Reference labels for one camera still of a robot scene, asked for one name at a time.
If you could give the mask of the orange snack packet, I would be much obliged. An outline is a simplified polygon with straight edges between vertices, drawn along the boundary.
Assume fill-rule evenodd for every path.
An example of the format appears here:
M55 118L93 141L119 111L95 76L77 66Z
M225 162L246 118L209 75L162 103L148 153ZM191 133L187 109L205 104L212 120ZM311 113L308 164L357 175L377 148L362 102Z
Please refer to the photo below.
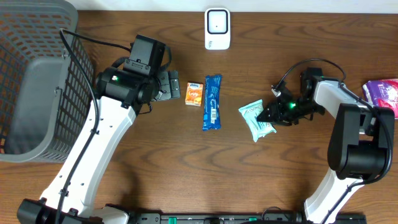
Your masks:
M203 94L202 83L187 83L187 92L185 95L185 104L190 106L201 106Z

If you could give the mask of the mint green wipes pack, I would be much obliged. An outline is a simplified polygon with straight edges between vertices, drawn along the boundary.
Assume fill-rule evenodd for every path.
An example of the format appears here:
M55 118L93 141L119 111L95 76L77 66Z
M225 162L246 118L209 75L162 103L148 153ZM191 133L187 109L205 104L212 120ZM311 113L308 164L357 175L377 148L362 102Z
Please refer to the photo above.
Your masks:
M264 111L262 100L257 100L238 109L252 134L254 142L269 133L276 133L276 129L267 122L257 121L257 117Z

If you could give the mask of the blue Oreo cookie pack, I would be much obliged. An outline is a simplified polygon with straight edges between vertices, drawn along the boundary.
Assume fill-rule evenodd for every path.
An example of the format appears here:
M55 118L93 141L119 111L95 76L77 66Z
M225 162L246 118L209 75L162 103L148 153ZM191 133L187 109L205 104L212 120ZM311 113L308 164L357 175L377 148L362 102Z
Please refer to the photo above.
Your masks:
M204 114L202 130L220 129L220 88L222 75L208 75L205 78Z

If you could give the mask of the purple sanitary pad pack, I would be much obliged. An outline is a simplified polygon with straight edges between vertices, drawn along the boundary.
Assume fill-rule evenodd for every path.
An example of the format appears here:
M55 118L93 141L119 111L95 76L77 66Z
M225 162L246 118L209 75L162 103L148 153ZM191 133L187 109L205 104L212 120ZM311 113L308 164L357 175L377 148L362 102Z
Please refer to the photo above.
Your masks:
M397 119L397 88L396 78L371 80L362 86L364 99L374 106L390 108Z

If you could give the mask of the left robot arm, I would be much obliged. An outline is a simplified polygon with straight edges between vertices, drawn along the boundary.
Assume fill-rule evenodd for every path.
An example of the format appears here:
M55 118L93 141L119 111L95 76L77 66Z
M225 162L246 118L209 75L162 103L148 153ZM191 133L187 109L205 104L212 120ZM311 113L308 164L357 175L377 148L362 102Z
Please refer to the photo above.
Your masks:
M39 200L25 199L20 223L129 223L131 212L115 205L94 208L97 189L121 138L143 105L180 97L178 72L153 74L109 67L98 75L97 99L58 176Z

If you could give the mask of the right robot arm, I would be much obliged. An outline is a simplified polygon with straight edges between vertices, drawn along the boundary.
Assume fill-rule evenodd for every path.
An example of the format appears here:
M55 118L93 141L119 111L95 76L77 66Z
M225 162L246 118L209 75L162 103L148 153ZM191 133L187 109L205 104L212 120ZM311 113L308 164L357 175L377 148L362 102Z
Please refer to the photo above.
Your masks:
M300 75L300 96L285 84L272 89L275 101L257 117L279 126L298 124L315 113L335 119L328 145L329 169L316 191L304 202L309 223L334 223L348 199L361 187L381 180L392 165L394 112L362 100L346 85L308 67Z

